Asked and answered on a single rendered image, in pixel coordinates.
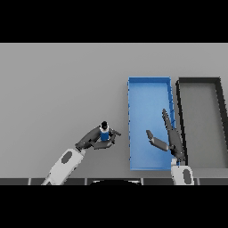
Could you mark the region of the left robot hand dark grey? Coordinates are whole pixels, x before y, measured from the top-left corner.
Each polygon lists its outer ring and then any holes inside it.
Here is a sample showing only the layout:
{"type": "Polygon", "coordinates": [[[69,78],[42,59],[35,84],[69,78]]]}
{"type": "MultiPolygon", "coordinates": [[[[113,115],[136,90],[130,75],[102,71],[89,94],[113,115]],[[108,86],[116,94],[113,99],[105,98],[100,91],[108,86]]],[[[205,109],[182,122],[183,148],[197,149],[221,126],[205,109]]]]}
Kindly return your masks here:
{"type": "Polygon", "coordinates": [[[107,149],[115,143],[115,138],[117,135],[121,136],[121,133],[109,127],[109,140],[103,142],[100,137],[100,127],[101,126],[97,126],[93,128],[79,142],[75,144],[75,147],[79,151],[89,149],[90,147],[93,147],[95,150],[107,149]]]}

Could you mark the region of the right robot hand dark grey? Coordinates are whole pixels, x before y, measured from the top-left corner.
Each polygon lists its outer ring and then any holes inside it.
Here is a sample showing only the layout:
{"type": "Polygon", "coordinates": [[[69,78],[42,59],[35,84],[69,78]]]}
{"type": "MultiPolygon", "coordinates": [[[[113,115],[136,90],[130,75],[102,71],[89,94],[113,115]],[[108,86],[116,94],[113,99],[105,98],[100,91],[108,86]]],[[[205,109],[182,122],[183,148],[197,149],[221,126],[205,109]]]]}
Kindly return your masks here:
{"type": "Polygon", "coordinates": [[[176,128],[172,126],[170,118],[165,109],[162,110],[162,118],[167,130],[168,142],[161,141],[159,138],[154,137],[150,130],[147,130],[146,134],[150,144],[163,151],[171,151],[171,154],[178,162],[186,161],[187,157],[184,153],[181,137],[176,128]]]}

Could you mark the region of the blue pipe with dark end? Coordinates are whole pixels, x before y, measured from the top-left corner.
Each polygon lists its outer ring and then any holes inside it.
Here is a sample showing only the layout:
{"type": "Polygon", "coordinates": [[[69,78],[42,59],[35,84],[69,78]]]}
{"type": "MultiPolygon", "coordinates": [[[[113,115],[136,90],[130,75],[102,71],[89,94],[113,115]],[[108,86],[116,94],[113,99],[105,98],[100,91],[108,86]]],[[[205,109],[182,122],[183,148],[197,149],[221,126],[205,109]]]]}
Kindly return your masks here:
{"type": "Polygon", "coordinates": [[[109,126],[106,121],[102,121],[100,127],[100,137],[103,142],[109,140],[109,126]]]}

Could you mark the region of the blue bin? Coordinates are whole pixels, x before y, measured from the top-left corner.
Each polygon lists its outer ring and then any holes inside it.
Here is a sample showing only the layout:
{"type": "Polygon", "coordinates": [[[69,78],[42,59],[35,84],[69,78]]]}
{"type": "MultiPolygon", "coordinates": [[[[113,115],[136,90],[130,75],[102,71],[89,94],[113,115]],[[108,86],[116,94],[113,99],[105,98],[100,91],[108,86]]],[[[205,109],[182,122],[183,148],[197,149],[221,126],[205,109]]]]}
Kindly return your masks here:
{"type": "Polygon", "coordinates": [[[162,110],[165,109],[175,127],[175,108],[171,77],[129,77],[128,138],[131,170],[169,170],[173,156],[149,142],[150,130],[161,141],[168,143],[162,110]]]}

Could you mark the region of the dark grey bin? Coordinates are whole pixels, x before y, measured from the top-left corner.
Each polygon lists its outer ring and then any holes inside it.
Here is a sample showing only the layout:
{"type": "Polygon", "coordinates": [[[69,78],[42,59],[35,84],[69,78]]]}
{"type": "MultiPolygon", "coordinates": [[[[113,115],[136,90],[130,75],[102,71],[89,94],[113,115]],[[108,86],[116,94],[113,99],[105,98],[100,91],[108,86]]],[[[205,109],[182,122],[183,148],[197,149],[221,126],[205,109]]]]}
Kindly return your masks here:
{"type": "Polygon", "coordinates": [[[175,83],[187,163],[228,168],[228,115],[220,77],[179,77],[175,83]]]}

